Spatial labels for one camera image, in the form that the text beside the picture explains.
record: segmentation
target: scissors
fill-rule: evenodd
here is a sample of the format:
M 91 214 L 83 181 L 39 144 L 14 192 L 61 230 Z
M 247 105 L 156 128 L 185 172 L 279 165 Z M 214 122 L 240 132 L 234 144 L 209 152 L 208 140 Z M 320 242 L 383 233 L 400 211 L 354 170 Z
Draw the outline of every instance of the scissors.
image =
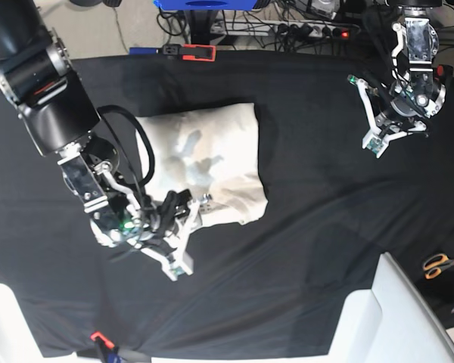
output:
M 445 253 L 438 253 L 429 257 L 423 264 L 422 268 L 425 271 L 425 278 L 428 280 L 436 278 L 448 268 L 454 266 L 454 259 L 447 257 Z

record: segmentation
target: green led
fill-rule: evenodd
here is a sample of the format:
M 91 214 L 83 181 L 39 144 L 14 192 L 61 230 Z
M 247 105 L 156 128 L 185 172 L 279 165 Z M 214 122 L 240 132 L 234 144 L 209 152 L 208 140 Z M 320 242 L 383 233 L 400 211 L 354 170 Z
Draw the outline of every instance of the green led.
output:
M 354 75 L 350 74 L 348 76 L 348 82 L 350 82 L 351 84 L 354 85 L 356 83 L 356 77 Z

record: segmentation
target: white towel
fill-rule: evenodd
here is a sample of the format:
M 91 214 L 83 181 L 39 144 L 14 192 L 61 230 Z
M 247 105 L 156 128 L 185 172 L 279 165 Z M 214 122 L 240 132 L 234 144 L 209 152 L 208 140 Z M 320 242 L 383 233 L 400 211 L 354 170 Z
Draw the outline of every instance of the white towel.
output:
M 190 189 L 213 198 L 201 209 L 202 226 L 245 225 L 264 215 L 267 199 L 257 170 L 259 128 L 253 104 L 138 118 L 153 148 L 156 169 L 146 191 L 163 201 Z M 143 173 L 148 155 L 139 135 Z

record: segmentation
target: black tablecloth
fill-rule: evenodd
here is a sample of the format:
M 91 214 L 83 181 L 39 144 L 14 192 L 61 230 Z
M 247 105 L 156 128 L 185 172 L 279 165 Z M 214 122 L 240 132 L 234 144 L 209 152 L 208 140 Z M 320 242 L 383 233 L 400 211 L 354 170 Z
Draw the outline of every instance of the black tablecloth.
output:
M 0 94 L 0 282 L 17 295 L 42 352 L 116 343 L 172 358 L 326 354 L 341 307 L 370 288 L 390 251 L 443 323 L 454 271 L 423 281 L 421 261 L 454 257 L 454 82 L 430 138 L 362 150 L 362 102 L 330 57 L 220 52 L 212 64 L 160 56 L 75 62 L 96 105 L 139 116 L 254 102 L 269 205 L 249 225 L 195 232 L 195 273 L 173 283 L 142 254 L 108 262 L 54 157 L 41 158 Z M 130 151 L 129 124 L 114 120 Z

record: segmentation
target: white panel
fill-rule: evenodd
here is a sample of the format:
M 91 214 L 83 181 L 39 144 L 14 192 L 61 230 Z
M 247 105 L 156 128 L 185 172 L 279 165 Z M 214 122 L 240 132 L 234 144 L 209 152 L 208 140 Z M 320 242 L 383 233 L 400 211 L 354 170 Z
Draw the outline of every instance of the white panel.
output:
M 365 363 L 454 362 L 454 343 L 388 253 L 380 258 L 372 291 L 382 322 Z
M 0 363 L 43 360 L 10 288 L 0 284 Z
M 337 363 L 364 361 L 382 320 L 371 290 L 353 291 L 345 300 L 329 356 Z

